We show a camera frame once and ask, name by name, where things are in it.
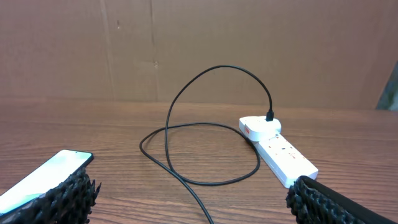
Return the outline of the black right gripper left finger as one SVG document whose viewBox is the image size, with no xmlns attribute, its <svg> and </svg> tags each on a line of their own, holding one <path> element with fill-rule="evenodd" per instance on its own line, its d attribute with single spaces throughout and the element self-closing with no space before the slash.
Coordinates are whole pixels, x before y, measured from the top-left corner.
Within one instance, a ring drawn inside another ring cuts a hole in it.
<svg viewBox="0 0 398 224">
<path fill-rule="evenodd" d="M 1 224 L 87 224 L 100 185 L 84 168 L 33 201 L 1 217 Z"/>
</svg>

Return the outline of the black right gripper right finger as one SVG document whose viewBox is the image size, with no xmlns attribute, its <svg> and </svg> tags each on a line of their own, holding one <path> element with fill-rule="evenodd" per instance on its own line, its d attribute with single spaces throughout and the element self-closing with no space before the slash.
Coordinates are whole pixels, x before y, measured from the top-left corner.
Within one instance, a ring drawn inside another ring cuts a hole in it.
<svg viewBox="0 0 398 224">
<path fill-rule="evenodd" d="M 285 200 L 299 224 L 397 224 L 304 175 Z"/>
</svg>

